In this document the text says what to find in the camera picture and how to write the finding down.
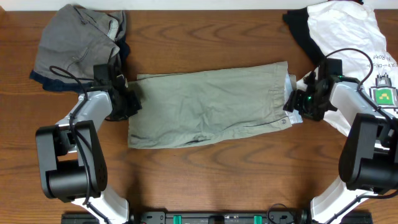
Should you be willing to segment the khaki green shorts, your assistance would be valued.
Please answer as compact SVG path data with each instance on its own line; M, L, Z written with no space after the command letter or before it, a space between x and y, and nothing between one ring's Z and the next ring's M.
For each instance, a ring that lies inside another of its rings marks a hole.
M303 119L283 109L295 76L287 62L193 73L139 74L142 108L129 118L135 149L204 146L282 131Z

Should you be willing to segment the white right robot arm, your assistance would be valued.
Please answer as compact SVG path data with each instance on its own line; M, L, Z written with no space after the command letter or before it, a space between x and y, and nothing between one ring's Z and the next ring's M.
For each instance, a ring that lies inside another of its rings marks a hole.
M362 90L356 78L332 75L293 91L284 110L319 121L340 111L351 129L338 164L339 176L310 202L308 223L340 223L367 199L397 196L397 118Z

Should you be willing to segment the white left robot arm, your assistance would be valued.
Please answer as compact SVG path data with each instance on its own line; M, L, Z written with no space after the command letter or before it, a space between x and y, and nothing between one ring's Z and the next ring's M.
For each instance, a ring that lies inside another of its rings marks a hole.
M108 184L98 130L103 121L124 121L141 109L135 92L115 65L95 65L89 87L63 68L49 70L76 81L81 93L66 117L35 133L44 195L85 209L64 213L62 223L134 223L129 202Z

